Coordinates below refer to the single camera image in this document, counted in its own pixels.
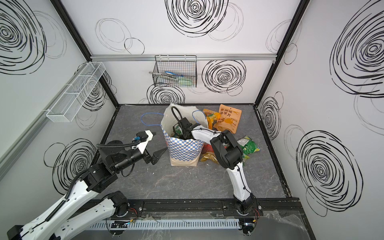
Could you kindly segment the red gold snack bag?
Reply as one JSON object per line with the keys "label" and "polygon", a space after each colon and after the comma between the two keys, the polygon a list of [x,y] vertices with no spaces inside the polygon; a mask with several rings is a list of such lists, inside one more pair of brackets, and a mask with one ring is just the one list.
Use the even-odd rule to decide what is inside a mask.
{"label": "red gold snack bag", "polygon": [[219,164],[217,157],[213,151],[213,148],[211,145],[205,143],[201,152],[201,162],[205,162],[207,160],[211,160],[215,164]]}

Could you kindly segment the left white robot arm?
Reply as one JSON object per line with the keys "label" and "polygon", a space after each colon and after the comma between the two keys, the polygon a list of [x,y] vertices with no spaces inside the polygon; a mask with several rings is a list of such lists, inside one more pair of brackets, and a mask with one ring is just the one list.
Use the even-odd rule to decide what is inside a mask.
{"label": "left white robot arm", "polygon": [[117,180],[118,174],[127,167],[140,160],[155,165],[167,149],[150,154],[146,149],[149,141],[150,137],[136,137],[129,144],[121,141],[99,144],[102,161],[77,174],[64,196],[40,216],[9,229],[8,239],[69,240],[100,220],[115,214],[124,216],[131,208],[120,191],[108,194],[101,203],[77,216],[74,213]]}

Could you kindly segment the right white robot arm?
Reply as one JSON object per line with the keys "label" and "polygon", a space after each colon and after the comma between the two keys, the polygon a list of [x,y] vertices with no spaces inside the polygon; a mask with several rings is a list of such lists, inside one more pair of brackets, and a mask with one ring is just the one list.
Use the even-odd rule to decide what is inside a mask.
{"label": "right white robot arm", "polygon": [[218,163],[227,170],[233,190],[237,212],[246,216],[251,210],[255,196],[251,192],[243,168],[243,150],[233,134],[210,130],[196,123],[192,124],[187,118],[177,120],[182,129],[182,138],[194,139],[211,145]]}

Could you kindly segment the orange potato chip bag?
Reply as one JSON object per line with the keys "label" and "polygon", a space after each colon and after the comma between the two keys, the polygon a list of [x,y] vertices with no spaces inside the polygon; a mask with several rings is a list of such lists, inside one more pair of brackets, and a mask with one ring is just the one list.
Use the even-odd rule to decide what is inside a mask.
{"label": "orange potato chip bag", "polygon": [[239,126],[242,110],[221,104],[219,114],[220,117],[214,124],[214,128],[221,132],[228,130],[232,134],[235,134]]}

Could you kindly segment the blue checkered paper bag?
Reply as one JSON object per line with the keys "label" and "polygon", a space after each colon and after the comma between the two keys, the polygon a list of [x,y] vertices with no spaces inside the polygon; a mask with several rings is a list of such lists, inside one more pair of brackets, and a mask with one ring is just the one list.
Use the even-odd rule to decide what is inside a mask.
{"label": "blue checkered paper bag", "polygon": [[172,166],[196,167],[205,143],[194,139],[182,140],[173,137],[173,126],[178,123],[176,117],[185,117],[191,124],[200,124],[201,127],[209,126],[203,111],[194,106],[177,104],[170,104],[164,113],[145,113],[141,116],[141,121],[148,127],[161,127],[161,134],[166,140]]}

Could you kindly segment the green snack bag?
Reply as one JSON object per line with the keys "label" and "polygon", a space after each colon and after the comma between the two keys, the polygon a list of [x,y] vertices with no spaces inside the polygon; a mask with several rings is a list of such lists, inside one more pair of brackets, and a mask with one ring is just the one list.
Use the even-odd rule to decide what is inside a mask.
{"label": "green snack bag", "polygon": [[247,161],[249,158],[250,158],[250,157],[249,157],[248,155],[243,154],[243,155],[242,155],[243,163],[244,163],[245,161]]}
{"label": "green snack bag", "polygon": [[249,155],[260,151],[259,146],[249,136],[245,136],[239,139],[237,142],[242,148],[244,155]]}
{"label": "green snack bag", "polygon": [[174,138],[179,138],[183,135],[183,130],[182,128],[180,127],[179,124],[175,124],[173,126],[173,137]]}

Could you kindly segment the yellow snack bag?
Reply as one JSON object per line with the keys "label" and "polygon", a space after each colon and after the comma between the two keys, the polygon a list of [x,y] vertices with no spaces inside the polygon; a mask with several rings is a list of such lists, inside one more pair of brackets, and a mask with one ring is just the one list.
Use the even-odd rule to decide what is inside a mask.
{"label": "yellow snack bag", "polygon": [[209,125],[209,129],[213,129],[214,123],[220,119],[221,115],[218,112],[211,111],[208,109],[203,109],[203,113],[205,114],[207,118],[207,122]]}

